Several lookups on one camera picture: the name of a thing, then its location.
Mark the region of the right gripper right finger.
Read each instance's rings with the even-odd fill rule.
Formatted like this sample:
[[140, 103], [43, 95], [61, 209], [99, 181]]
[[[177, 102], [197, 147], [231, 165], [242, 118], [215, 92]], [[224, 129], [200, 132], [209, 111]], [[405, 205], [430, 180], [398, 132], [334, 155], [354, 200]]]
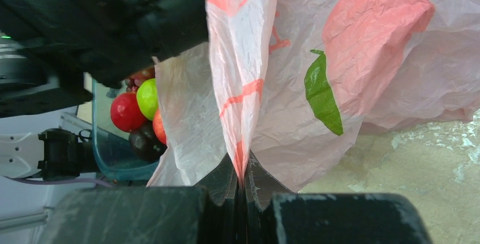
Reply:
[[393, 193], [295, 193], [250, 153], [247, 243], [432, 243], [417, 209]]

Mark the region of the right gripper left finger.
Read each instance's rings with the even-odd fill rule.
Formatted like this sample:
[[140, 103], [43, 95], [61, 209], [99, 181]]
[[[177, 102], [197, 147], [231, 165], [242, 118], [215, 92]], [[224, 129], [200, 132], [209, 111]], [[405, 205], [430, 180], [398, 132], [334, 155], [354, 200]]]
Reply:
[[237, 243], [231, 160], [194, 186], [83, 189], [53, 210], [40, 243]]

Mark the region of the pink plastic bag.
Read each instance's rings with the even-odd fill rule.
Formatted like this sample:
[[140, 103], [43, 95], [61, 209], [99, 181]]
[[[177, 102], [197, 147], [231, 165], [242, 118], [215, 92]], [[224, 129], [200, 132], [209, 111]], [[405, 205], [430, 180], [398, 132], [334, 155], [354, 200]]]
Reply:
[[209, 43], [156, 64], [168, 150], [150, 186], [253, 152], [298, 191], [360, 132], [471, 121], [479, 0], [207, 0]]

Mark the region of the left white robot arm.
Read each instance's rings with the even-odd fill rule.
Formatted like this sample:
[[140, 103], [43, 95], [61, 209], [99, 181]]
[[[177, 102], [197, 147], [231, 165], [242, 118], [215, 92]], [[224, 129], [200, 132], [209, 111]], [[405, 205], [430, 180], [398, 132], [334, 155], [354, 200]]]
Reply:
[[1, 117], [93, 99], [208, 40], [205, 0], [1, 0]]

